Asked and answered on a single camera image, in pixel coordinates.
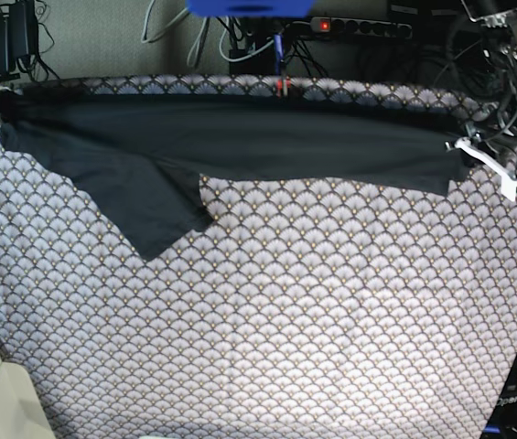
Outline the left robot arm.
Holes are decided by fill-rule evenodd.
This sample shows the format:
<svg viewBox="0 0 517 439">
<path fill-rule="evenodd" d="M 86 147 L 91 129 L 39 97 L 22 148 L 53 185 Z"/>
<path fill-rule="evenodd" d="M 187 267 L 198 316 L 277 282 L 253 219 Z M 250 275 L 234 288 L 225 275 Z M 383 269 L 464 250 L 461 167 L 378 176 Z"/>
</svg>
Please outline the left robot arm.
<svg viewBox="0 0 517 439">
<path fill-rule="evenodd" d="M 446 68 L 461 81 L 454 52 L 457 33 L 468 22 L 479 27 L 479 45 L 487 63 L 500 78 L 498 93 L 485 95 L 470 88 L 471 98 L 493 101 L 497 107 L 479 123 L 467 122 L 465 134 L 447 142 L 448 151 L 459 150 L 473 164 L 482 164 L 501 179 L 500 193 L 517 200 L 517 1 L 463 1 L 464 12 L 452 24 L 445 42 Z"/>
</svg>

